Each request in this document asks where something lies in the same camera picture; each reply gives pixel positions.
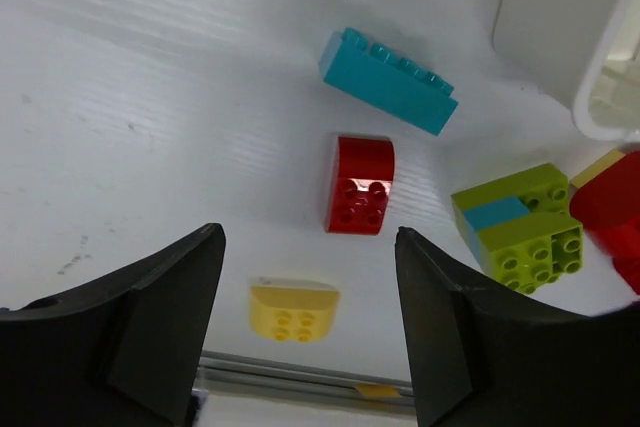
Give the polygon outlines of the small red lego brick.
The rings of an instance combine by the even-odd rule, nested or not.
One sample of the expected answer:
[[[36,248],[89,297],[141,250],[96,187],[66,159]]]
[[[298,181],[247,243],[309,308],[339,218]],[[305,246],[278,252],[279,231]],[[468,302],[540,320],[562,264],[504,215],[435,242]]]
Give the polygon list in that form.
[[[325,230],[379,234],[394,173],[395,150],[390,139],[338,136]]]

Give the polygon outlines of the yellow lego brick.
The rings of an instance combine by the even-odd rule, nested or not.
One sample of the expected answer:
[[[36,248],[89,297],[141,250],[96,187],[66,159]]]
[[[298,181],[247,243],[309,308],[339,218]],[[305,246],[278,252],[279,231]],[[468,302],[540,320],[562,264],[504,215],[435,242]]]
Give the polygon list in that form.
[[[249,325],[276,342],[324,339],[334,323],[341,294],[329,284],[276,277],[254,277],[249,286]]]

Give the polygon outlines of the teal long lego brick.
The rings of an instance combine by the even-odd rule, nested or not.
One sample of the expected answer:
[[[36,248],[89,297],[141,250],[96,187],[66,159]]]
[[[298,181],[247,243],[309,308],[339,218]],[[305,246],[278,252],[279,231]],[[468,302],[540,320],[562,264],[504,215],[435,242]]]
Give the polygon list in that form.
[[[319,71],[326,84],[435,136],[458,106],[442,77],[353,28],[333,32]]]

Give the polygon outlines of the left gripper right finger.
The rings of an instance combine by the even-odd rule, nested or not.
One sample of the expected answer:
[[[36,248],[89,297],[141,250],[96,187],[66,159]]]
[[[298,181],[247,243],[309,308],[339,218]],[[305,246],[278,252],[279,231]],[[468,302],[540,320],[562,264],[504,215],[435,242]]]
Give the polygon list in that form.
[[[411,228],[395,262],[422,426],[635,426],[639,307],[588,317],[512,291]]]

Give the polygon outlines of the red lego cluster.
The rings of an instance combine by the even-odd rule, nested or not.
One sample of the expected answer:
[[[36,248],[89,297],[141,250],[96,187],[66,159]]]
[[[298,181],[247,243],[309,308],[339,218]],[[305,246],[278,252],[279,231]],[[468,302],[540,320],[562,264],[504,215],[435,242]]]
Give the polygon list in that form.
[[[613,149],[571,180],[570,214],[639,292],[639,152]]]

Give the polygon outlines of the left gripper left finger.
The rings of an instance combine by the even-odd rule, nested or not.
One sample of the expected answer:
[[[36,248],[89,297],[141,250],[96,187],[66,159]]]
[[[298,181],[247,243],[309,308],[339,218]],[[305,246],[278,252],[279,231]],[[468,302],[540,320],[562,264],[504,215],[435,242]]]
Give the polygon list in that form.
[[[217,223],[1,313],[5,426],[181,426],[221,276]]]

